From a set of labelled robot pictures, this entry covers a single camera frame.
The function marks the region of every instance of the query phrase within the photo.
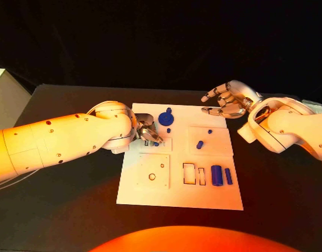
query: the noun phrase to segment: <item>circular hole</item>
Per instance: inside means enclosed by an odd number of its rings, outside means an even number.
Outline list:
[[[149,175],[149,178],[150,178],[150,180],[154,180],[154,179],[156,179],[156,174],[152,173],[152,174]]]

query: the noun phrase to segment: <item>white board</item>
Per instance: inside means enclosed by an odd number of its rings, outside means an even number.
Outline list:
[[[173,109],[175,116],[169,127],[159,123],[159,115],[167,108]],[[200,106],[134,103],[133,111],[154,116],[157,132],[167,141],[162,146],[146,146],[143,140],[131,143],[117,203],[244,210],[226,119],[203,113]],[[200,150],[198,140],[205,141]],[[185,184],[186,163],[196,166],[196,184]],[[212,184],[212,165],[223,167],[223,186]],[[228,185],[225,168],[231,169],[233,185]]]

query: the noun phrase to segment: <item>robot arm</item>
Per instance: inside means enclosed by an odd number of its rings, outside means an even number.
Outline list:
[[[206,107],[202,109],[203,112],[213,114],[212,111],[216,111],[215,115],[238,118],[244,116],[239,109],[248,110],[251,115],[239,134],[249,143],[258,139],[277,153],[285,151],[292,144],[298,144],[317,159],[322,160],[322,114],[315,114],[295,99],[264,100],[261,94],[239,81],[233,80],[225,85],[226,92],[236,97],[239,104],[226,105],[221,109]]]
[[[0,130],[0,182],[90,155],[100,148],[121,153],[140,137],[163,142],[149,128],[153,116],[149,122],[139,121],[130,108],[114,101],[101,103],[93,110],[95,116],[72,114]]]

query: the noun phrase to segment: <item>robotic hand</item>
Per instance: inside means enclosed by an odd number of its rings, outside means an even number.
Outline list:
[[[150,114],[134,114],[117,101],[103,102],[87,114],[0,130],[0,182],[90,155],[101,148],[123,153],[140,138],[163,143],[154,118]]]
[[[216,87],[202,101],[206,102],[216,95],[222,108],[205,107],[202,110],[226,118],[239,118],[249,111],[248,123],[239,129],[239,134],[249,143],[258,139],[277,153],[298,144],[322,160],[322,114],[315,114],[305,104],[288,97],[264,99],[236,80]]]

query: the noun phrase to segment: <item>black table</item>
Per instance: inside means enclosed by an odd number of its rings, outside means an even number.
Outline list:
[[[87,112],[107,100],[130,107],[134,102],[202,106],[203,95],[42,85],[18,125]],[[258,141],[248,144],[238,134],[245,122],[246,117],[228,120],[245,211],[117,205],[124,154],[101,149],[0,190],[0,249],[87,251],[134,231],[198,225],[251,233],[302,251],[322,251],[322,164],[297,145],[275,154]]]

